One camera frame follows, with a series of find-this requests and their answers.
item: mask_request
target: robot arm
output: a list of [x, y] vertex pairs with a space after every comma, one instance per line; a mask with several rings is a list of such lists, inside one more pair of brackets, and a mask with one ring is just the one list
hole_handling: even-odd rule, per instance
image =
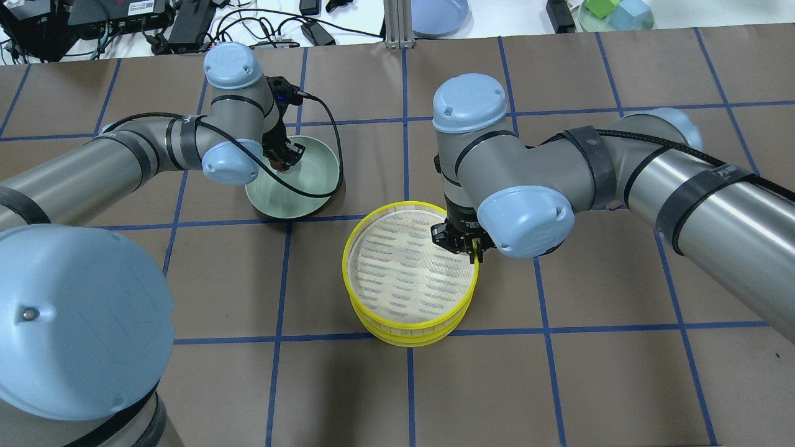
[[275, 169], [300, 160], [303, 148], [289, 142], [281, 119], [288, 103], [303, 99], [294, 86], [263, 76], [242, 44], [212, 49], [204, 70], [214, 87], [208, 116], [122, 120], [79, 149], [3, 181], [0, 231], [25, 224], [85, 224], [164, 171], [201, 169], [229, 185], [253, 181], [258, 166], [205, 125], [233, 136], [258, 157], [264, 149]]
[[575, 213], [620, 201], [795, 342], [795, 205], [737, 166], [675, 150], [700, 148], [683, 113], [658, 109], [598, 132], [567, 130], [532, 149], [505, 113], [502, 86], [485, 75], [453, 78], [436, 92], [448, 220], [432, 228], [435, 243], [471, 258], [489, 247], [532, 258], [563, 242]]

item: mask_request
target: blue cap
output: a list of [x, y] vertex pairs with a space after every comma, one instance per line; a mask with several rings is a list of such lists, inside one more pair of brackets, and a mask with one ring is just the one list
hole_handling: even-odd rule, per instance
[[701, 140], [701, 132], [699, 132], [698, 127], [696, 127], [696, 125], [690, 121], [690, 117], [688, 117], [683, 111], [671, 107], [661, 107], [651, 111], [633, 113], [632, 115], [628, 116], [634, 115], [650, 115], [664, 119], [671, 126], [674, 126], [677, 128], [677, 130], [679, 130], [679, 133], [682, 135], [682, 137], [684, 137], [684, 140], [688, 143], [688, 146], [692, 147], [693, 149], [698, 149], [700, 152], [704, 152], [704, 144]]
[[[262, 158], [262, 145], [245, 138], [238, 142], [254, 156]], [[259, 165], [229, 141], [211, 147], [201, 158], [201, 167], [208, 179], [223, 185], [247, 185], [256, 180], [259, 173]]]
[[514, 186], [488, 196], [478, 207], [478, 221], [504, 255], [532, 258], [566, 239], [574, 211], [554, 189]]
[[507, 112], [505, 89], [496, 79], [480, 73], [446, 80], [433, 96], [433, 126], [445, 134], [485, 129]]
[[222, 90], [248, 87], [263, 76], [254, 52], [239, 42], [224, 42], [208, 51], [204, 74], [208, 83]]
[[48, 223], [0, 233], [0, 398], [43, 418], [105, 418], [157, 384], [171, 293], [135, 242]]

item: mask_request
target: yellow basket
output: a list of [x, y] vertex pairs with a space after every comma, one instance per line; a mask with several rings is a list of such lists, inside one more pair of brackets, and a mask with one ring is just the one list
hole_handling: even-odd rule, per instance
[[[471, 268], [471, 279], [469, 280], [468, 284], [463, 284], [462, 280], [464, 278], [459, 278], [460, 284], [458, 284], [457, 286], [459, 288], [466, 287], [466, 289], [464, 293], [461, 294], [462, 296], [456, 297], [458, 301], [454, 302], [455, 304], [451, 305], [452, 307], [450, 307], [449, 309], [445, 308], [444, 312], [441, 315], [439, 316], [432, 315], [433, 318], [430, 318], [426, 321], [404, 322], [404, 321], [394, 321], [387, 317], [384, 317], [383, 315], [374, 312], [367, 305], [365, 305], [362, 298], [356, 292], [354, 283], [356, 283], [357, 287], [360, 287], [361, 285], [358, 283], [359, 272], [353, 271], [355, 268], [351, 267], [351, 253], [358, 248], [357, 244], [359, 243], [362, 236], [365, 234], [365, 231], [371, 225], [375, 224], [381, 218], [384, 218], [386, 216], [390, 215], [395, 216], [393, 214], [395, 212], [411, 212], [411, 211], [422, 212], [422, 213], [412, 214], [411, 216], [419, 216], [421, 214], [422, 219], [432, 220], [433, 223], [442, 222], [445, 217], [444, 209], [439, 208], [436, 205], [428, 204], [425, 202], [404, 201], [380, 207], [379, 209], [367, 215], [367, 217], [362, 219], [362, 221], [359, 222], [358, 225], [356, 225], [356, 228], [354, 228], [353, 232], [351, 233], [351, 236], [348, 238], [348, 241], [345, 244], [345, 251], [343, 252], [343, 262], [342, 262], [343, 280], [345, 281], [345, 287], [351, 296], [351, 304], [353, 305], [353, 309], [356, 312], [356, 315], [359, 317], [359, 320], [364, 325], [364, 327], [368, 331], [370, 331], [373, 335], [375, 335], [377, 338], [385, 341], [386, 343], [393, 344], [395, 346], [407, 347], [407, 348], [425, 346], [434, 343], [438, 340], [441, 340], [442, 338], [447, 336], [450, 332], [452, 332], [452, 330], [455, 329], [456, 326], [458, 326], [461, 320], [463, 320], [463, 316], [466, 313], [467, 309], [469, 308], [469, 304], [472, 299], [472, 294], [475, 291], [475, 284], [477, 282], [478, 272], [479, 272], [479, 265], [477, 262], [475, 262], [474, 266], [468, 266], [469, 264], [468, 258], [449, 254], [447, 251], [444, 251], [443, 249], [432, 245], [428, 249], [429, 250], [437, 249], [438, 251], [434, 251], [433, 253], [428, 253], [427, 255], [431, 255], [432, 257], [437, 259], [445, 258], [446, 261], [444, 262], [453, 262], [455, 264], [458, 264], [459, 267], [459, 270], [457, 272], [458, 274], [467, 274], [466, 271], [461, 270], [461, 269], [467, 269], [467, 267], [461, 266], [464, 263], [468, 266], [468, 268]], [[427, 226], [426, 231], [427, 231], [427, 240], [430, 241], [430, 225]], [[395, 271], [394, 273], [396, 275], [397, 274], [405, 275], [407, 272]], [[440, 280], [438, 278], [432, 279], [432, 281], [445, 283], [445, 281]]]

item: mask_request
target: metal post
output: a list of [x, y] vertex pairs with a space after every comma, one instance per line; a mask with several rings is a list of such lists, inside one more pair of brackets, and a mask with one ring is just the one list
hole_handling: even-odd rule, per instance
[[384, 0], [384, 23], [388, 49], [414, 48], [411, 0]]

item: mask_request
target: white surface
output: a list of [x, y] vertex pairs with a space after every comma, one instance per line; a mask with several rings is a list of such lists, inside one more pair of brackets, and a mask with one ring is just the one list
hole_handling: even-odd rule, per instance
[[[327, 1], [321, 0], [321, 14], [313, 17], [369, 33], [378, 33], [381, 30], [384, 15], [382, 0], [354, 0], [348, 6], [337, 8], [332, 14], [327, 14], [324, 10]], [[569, 3], [575, 6], [581, 2], [582, 0], [570, 0]], [[795, 22], [795, 0], [646, 0], [646, 3], [654, 13], [654, 28], [656, 29]], [[260, 8], [299, 13], [299, 0], [256, 0], [248, 7], [253, 7], [255, 4]], [[553, 32], [545, 9], [546, 0], [469, 0], [469, 5], [471, 12], [467, 21], [458, 31], [446, 38], [464, 39]], [[216, 14], [216, 20], [213, 21], [211, 28], [213, 34], [215, 34], [215, 26], [218, 23], [217, 19], [233, 10], [235, 10], [234, 7], [228, 6]], [[268, 17], [274, 26], [287, 17], [277, 14], [260, 13], [260, 15]], [[256, 22], [247, 23], [253, 31], [259, 33], [259, 26], [256, 25]], [[349, 33], [332, 27], [326, 28], [339, 45], [379, 41], [374, 37]], [[282, 34], [284, 37], [301, 43], [302, 46], [308, 45], [308, 41], [304, 38], [296, 21], [288, 22], [283, 27]], [[231, 30], [231, 35], [235, 40], [249, 45], [258, 41], [249, 35], [242, 24], [235, 25]], [[0, 33], [0, 40], [5, 39], [5, 34]], [[95, 47], [96, 41], [78, 41], [70, 52], [87, 52]], [[136, 33], [118, 38], [101, 58], [151, 55], [149, 44], [140, 33]], [[10, 55], [6, 53], [5, 57], [6, 62], [10, 64]], [[87, 58], [88, 56], [66, 57], [64, 60]]]

